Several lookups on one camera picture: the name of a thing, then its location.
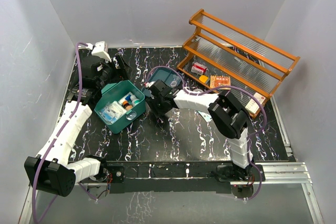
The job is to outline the blue white bandage roll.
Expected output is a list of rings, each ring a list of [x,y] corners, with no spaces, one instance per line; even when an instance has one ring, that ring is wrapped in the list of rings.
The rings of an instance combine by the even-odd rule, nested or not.
[[[130,98],[131,95],[133,95],[133,93],[132,93],[132,92],[128,92],[126,95],[124,95],[124,96],[118,101],[118,103],[122,105],[124,101],[130,101],[130,100],[131,100],[131,98]]]

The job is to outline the bagged tape roll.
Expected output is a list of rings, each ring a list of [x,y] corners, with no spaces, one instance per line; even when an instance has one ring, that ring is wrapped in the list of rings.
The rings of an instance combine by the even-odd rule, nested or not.
[[[174,88],[181,83],[181,78],[179,76],[173,75],[171,81],[169,81],[170,87]]]

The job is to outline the blue white bandage packet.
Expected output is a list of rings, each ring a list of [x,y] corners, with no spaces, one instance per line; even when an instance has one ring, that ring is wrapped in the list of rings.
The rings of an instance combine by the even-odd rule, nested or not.
[[[100,111],[99,115],[107,125],[114,124],[118,119],[120,119],[124,114],[126,114],[126,110],[117,102],[109,102],[107,103]]]

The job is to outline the blue white mask packet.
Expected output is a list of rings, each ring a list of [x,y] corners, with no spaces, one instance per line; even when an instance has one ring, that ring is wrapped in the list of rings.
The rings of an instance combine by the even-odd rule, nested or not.
[[[198,111],[199,115],[204,119],[205,122],[210,122],[212,120],[212,117],[204,112]]]

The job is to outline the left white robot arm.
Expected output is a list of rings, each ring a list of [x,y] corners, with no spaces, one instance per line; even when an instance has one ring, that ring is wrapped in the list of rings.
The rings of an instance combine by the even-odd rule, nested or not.
[[[35,157],[27,157],[24,169],[30,184],[37,190],[66,197],[74,185],[86,178],[104,181],[108,168],[104,158],[90,155],[69,163],[69,155],[85,122],[90,118],[108,84],[127,80],[126,63],[121,53],[114,62],[97,56],[81,59],[81,77],[71,88],[63,113],[47,143]]]

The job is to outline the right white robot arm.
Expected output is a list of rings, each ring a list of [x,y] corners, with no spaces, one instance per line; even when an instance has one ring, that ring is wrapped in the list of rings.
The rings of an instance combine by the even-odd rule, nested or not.
[[[148,82],[145,88],[150,93],[147,103],[156,117],[164,116],[172,109],[190,109],[210,115],[219,132],[229,141],[235,176],[247,180],[253,174],[250,165],[253,155],[247,143],[249,113],[230,90],[195,92],[172,88],[161,80]]]

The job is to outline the green medicine kit box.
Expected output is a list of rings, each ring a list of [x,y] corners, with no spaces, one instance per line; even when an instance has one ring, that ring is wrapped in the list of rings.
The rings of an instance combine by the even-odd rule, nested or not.
[[[144,94],[129,80],[108,84],[101,93],[95,112],[114,134],[146,111]]]

